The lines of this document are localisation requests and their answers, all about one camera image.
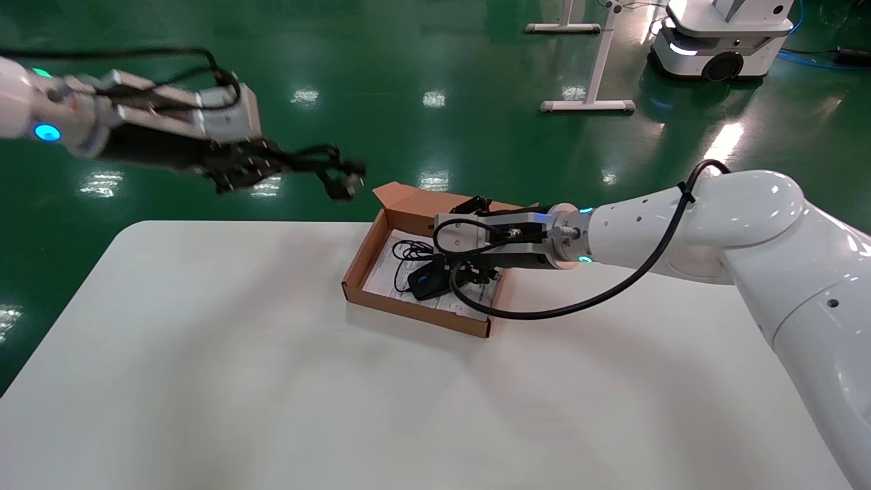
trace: robotic arm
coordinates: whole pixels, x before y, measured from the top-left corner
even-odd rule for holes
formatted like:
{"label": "robotic arm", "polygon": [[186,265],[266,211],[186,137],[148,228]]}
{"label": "robotic arm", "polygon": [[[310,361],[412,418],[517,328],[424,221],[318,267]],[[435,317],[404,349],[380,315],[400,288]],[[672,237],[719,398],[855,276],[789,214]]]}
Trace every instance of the robotic arm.
{"label": "robotic arm", "polygon": [[[503,246],[453,255],[464,268],[571,269],[597,261],[638,269],[683,195],[674,187],[595,209],[439,214],[434,237],[448,257],[510,237]],[[871,488],[871,329],[863,285],[871,278],[871,237],[807,202],[794,180],[775,172],[702,179],[692,197],[650,271],[735,284],[847,480]]]}
{"label": "robotic arm", "polygon": [[[207,67],[175,79],[209,72]],[[62,145],[73,155],[193,172],[218,194],[279,172],[315,173],[333,200],[353,199],[365,164],[330,145],[281,151],[260,132],[257,99],[233,74],[186,92],[113,70],[102,79],[47,76],[0,58],[0,138]]]}

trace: green floor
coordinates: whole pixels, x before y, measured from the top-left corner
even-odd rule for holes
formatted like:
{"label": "green floor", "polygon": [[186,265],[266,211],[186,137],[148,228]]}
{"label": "green floor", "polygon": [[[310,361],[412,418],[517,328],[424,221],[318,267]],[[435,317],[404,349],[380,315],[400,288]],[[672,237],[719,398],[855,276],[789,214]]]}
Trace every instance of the green floor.
{"label": "green floor", "polygon": [[[805,1],[807,18],[788,46],[871,48],[871,9]],[[528,22],[555,19],[559,4],[5,0],[0,44],[204,45],[256,91],[267,137],[287,148],[333,142],[369,163],[370,187],[398,180],[500,201],[595,206],[674,185],[707,154],[735,170],[790,174],[811,201],[871,229],[863,177],[871,73],[777,60],[758,88],[665,80],[645,59],[649,25],[663,9],[642,7],[618,18],[600,97],[632,98],[638,111],[542,114],[543,99],[583,95],[598,42],[523,34]],[[589,4],[576,17],[604,20]],[[39,66],[165,78],[191,62]],[[137,221],[365,221],[378,208],[368,193],[332,204],[310,176],[219,197],[194,176],[76,160],[33,142],[5,141],[0,152],[0,393],[112,238]]]}

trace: box lid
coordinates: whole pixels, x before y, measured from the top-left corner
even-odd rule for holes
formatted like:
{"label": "box lid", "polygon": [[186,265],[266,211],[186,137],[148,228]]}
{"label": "box lid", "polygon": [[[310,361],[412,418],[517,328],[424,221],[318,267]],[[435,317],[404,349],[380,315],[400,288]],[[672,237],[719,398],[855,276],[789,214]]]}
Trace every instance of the box lid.
{"label": "box lid", "polygon": [[[439,213],[448,213],[451,209],[469,200],[468,196],[428,191],[400,184],[399,182],[384,184],[372,189],[372,192],[375,193],[375,196],[386,209],[418,214],[420,216],[435,216]],[[496,201],[490,204],[491,211],[519,208],[519,206]]]}

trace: open cardboard box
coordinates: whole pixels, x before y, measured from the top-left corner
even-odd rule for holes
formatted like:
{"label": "open cardboard box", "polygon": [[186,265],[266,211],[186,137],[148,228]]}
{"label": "open cardboard box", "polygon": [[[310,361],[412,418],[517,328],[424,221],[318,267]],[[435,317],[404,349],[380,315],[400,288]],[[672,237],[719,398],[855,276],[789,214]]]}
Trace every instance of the open cardboard box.
{"label": "open cardboard box", "polygon": [[[433,220],[436,214],[449,213],[451,209],[469,200],[469,197],[443,192],[433,192],[417,187],[405,186],[398,182],[390,182],[373,189],[375,196],[384,205],[378,212],[372,228],[363,239],[360,250],[351,262],[341,288],[345,298],[354,304],[368,306],[376,310],[387,311],[399,316],[414,318],[422,322],[432,323],[446,329],[456,330],[476,337],[490,336],[492,319],[476,320],[444,310],[436,310],[420,304],[406,303],[387,296],[380,296],[363,290],[363,285],[369,273],[378,260],[378,255],[390,236],[390,231],[398,229],[414,235],[432,236]],[[490,210],[519,209],[502,202],[490,204]],[[493,306],[497,307],[502,288],[510,274],[503,271],[502,279],[493,296]]]}

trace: instruction manual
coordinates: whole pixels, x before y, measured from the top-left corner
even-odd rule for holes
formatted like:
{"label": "instruction manual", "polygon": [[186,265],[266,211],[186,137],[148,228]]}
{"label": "instruction manual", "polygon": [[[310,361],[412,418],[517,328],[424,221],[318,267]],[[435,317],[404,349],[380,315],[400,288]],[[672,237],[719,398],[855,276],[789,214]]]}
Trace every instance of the instruction manual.
{"label": "instruction manual", "polygon": [[[387,242],[384,244],[384,248],[381,249],[381,254],[378,255],[378,262],[375,263],[369,278],[366,280],[366,285],[363,286],[364,291],[380,296],[389,296],[408,303],[421,304],[437,310],[453,311],[457,315],[467,316],[482,322],[487,320],[487,315],[471,309],[460,301],[454,293],[447,293],[426,301],[417,301],[410,292],[401,293],[397,291],[395,284],[399,284],[400,287],[407,287],[408,275],[426,264],[425,261],[401,261],[394,257],[393,246],[400,240],[417,240],[429,245],[432,245],[433,242],[431,238],[426,236],[412,235],[397,229],[392,230]],[[400,254],[401,250],[402,247],[399,247],[396,252]],[[500,274],[496,279],[487,284],[466,284],[463,286],[463,293],[476,303],[491,306],[493,304],[493,296],[496,294],[496,287],[501,279],[502,275]]]}

